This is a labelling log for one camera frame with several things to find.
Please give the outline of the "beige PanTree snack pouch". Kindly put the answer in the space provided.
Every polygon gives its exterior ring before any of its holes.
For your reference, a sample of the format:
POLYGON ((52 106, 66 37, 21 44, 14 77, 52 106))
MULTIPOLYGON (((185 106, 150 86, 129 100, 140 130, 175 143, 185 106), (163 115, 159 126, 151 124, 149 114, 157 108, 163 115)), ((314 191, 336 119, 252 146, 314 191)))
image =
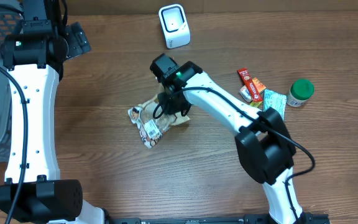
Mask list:
POLYGON ((145 103, 133 106, 127 112, 132 124, 137 126, 143 143, 149 149, 153 148, 172 126, 178 126, 190 120, 188 116, 182 116, 180 112, 163 114, 155 119, 153 112, 158 103, 159 100, 155 95, 145 103))

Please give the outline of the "red Nescafe coffee stick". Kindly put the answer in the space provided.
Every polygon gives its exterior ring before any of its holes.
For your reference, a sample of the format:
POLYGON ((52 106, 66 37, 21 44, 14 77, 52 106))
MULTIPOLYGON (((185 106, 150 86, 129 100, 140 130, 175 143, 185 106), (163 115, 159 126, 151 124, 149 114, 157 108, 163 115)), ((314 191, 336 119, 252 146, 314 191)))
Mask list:
POLYGON ((247 68, 241 68, 237 70, 237 74, 243 81, 244 85, 247 87, 253 101, 263 101, 262 96, 259 94, 257 87, 255 86, 254 82, 252 81, 252 77, 249 74, 247 68))

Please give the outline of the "orange snack box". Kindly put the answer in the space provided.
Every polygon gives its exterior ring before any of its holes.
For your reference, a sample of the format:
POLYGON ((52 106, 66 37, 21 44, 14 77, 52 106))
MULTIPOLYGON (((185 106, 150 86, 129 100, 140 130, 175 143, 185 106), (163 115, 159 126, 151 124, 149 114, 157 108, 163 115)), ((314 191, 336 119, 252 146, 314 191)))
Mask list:
MULTIPOLYGON (((254 82, 259 94, 261 95, 264 92, 264 90, 266 89, 266 86, 262 82, 260 82, 259 79, 256 77, 254 77, 252 79, 252 81, 254 82)), ((248 103, 252 102, 253 98, 251 97, 251 95, 245 85, 240 89, 239 93, 241 94, 243 99, 245 99, 246 102, 248 102, 248 103)))

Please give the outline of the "teal tissue pack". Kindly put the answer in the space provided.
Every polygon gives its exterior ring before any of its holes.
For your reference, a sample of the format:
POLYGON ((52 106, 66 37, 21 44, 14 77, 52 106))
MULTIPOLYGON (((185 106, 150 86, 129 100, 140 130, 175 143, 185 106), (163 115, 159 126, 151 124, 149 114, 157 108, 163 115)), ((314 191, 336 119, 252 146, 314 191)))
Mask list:
POLYGON ((269 108, 273 108, 284 120, 286 103, 287 97, 285 95, 269 89, 264 91, 263 111, 267 111, 269 108))

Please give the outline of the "green lid jar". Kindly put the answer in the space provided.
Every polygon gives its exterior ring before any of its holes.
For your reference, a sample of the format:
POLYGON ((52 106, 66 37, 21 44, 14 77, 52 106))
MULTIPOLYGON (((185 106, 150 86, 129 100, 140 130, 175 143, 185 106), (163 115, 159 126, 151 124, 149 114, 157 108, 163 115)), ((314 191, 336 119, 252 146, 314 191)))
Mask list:
POLYGON ((290 87, 287 93, 287 105, 300 107, 304 105, 314 94, 314 85, 307 79, 298 79, 290 87))

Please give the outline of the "yellow black marker pen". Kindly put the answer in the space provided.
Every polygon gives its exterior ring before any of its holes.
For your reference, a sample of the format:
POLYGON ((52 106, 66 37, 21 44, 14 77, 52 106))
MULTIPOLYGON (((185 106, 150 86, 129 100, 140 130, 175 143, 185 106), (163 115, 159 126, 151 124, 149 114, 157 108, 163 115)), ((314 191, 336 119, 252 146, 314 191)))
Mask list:
POLYGON ((249 105, 255 108, 258 108, 263 101, 252 101, 249 105))

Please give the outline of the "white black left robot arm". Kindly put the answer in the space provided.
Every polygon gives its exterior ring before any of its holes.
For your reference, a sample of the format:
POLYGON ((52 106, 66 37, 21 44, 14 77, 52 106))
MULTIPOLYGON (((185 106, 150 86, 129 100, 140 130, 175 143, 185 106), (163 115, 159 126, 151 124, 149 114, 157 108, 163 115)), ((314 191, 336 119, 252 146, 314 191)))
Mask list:
POLYGON ((79 23, 67 23, 65 1, 23 1, 21 14, 19 30, 1 46, 12 136, 0 210, 7 222, 109 223, 107 211, 83 198, 79 180, 60 177, 55 152, 55 97, 63 64, 89 52, 89 42, 79 23))

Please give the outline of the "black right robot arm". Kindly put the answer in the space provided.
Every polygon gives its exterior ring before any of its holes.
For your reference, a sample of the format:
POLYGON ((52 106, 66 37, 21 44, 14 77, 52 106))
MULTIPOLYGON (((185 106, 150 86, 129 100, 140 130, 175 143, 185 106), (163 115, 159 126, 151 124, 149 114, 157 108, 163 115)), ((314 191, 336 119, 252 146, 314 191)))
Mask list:
POLYGON ((164 114, 186 116, 192 106, 205 110, 234 136, 242 168, 264 188, 270 221, 303 222, 291 180, 295 142, 276 110, 261 111, 238 100, 191 61, 178 65, 161 54, 152 61, 150 71, 163 86, 153 112, 155 119, 164 114))

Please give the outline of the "white barcode scanner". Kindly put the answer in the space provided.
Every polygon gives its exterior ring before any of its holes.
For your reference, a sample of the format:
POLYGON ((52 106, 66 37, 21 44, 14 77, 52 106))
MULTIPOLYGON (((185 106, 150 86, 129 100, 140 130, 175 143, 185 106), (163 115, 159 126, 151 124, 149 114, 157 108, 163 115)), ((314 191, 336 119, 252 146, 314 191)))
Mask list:
POLYGON ((174 49, 190 43, 191 35, 185 11, 180 4, 171 4, 159 9, 166 46, 174 49))

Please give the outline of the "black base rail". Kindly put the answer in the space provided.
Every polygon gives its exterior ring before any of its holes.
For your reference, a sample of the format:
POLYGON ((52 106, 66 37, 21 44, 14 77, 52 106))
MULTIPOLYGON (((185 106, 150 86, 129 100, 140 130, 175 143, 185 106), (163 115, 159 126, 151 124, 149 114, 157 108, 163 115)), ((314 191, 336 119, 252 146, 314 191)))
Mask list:
MULTIPOLYGON (((305 224, 330 224, 328 215, 313 215, 303 213, 300 218, 305 224)), ((243 217, 209 217, 209 218, 166 218, 166 219, 140 219, 140 218, 111 218, 110 224, 270 224, 275 223, 269 214, 252 214, 243 217)))

